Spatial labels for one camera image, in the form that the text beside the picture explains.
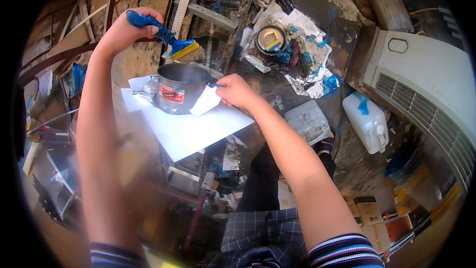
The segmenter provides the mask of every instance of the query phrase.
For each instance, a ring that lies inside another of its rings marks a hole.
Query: forearm
[[[101,44],[93,52],[83,86],[77,153],[90,241],[139,251],[118,171],[118,135],[111,92],[113,56]]]
[[[342,195],[312,147],[263,98],[248,110],[297,203],[307,249],[338,235],[360,233]]]

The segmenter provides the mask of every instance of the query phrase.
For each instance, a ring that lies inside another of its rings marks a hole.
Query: yellow wire
[[[414,15],[414,14],[417,14],[417,13],[420,13],[420,12],[425,12],[425,11],[437,11],[438,8],[437,7],[430,7],[430,8],[424,8],[424,9],[419,9],[417,11],[414,11],[414,12],[411,12],[409,13],[410,15]]]

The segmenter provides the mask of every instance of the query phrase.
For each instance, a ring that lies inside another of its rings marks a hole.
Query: hand
[[[227,75],[217,81],[223,87],[218,87],[217,95],[221,100],[231,106],[248,109],[255,102],[259,95],[246,83],[238,74]]]
[[[137,7],[131,8],[138,14],[151,15],[156,18],[160,23],[164,23],[162,15],[151,9],[150,7]],[[146,26],[138,28],[132,26],[126,19],[126,12],[122,13],[116,21],[112,24],[109,30],[104,34],[98,43],[98,47],[103,53],[116,56],[120,52],[124,51],[128,46],[132,45],[136,40],[141,37],[152,38],[154,34],[158,32],[156,26]]]

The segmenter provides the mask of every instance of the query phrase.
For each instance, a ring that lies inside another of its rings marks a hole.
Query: brush bristles
[[[205,50],[202,46],[199,46],[196,50],[193,50],[192,52],[188,53],[187,55],[184,55],[183,57],[177,60],[182,63],[189,63],[201,59],[205,59]]]

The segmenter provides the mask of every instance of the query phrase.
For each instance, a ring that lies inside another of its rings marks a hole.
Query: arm
[[[317,244],[348,233],[361,234],[342,195],[312,147],[237,74],[218,81],[225,103],[247,109],[255,118],[273,158],[296,198],[309,251]]]
[[[134,9],[163,23],[147,7]],[[141,37],[152,37],[158,27],[137,28],[123,13],[93,51],[88,64],[78,114],[77,154],[89,240],[140,251],[132,218],[122,193],[118,171],[118,134],[112,107],[112,59]]]

